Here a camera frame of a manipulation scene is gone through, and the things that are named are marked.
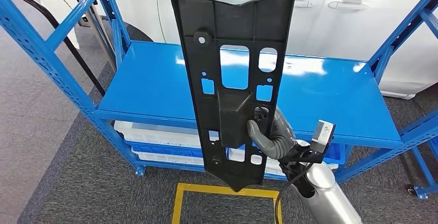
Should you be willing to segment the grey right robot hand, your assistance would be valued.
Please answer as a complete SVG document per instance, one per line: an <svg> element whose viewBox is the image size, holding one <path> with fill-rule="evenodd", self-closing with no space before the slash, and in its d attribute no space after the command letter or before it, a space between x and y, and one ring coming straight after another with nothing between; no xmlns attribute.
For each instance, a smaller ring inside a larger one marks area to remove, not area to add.
<svg viewBox="0 0 438 224"><path fill-rule="evenodd" d="M247 131L251 140L271 159L282 159L297 145L295 134L281 110L275 110L271 137L266 137L255 120L247 121Z"/></svg>

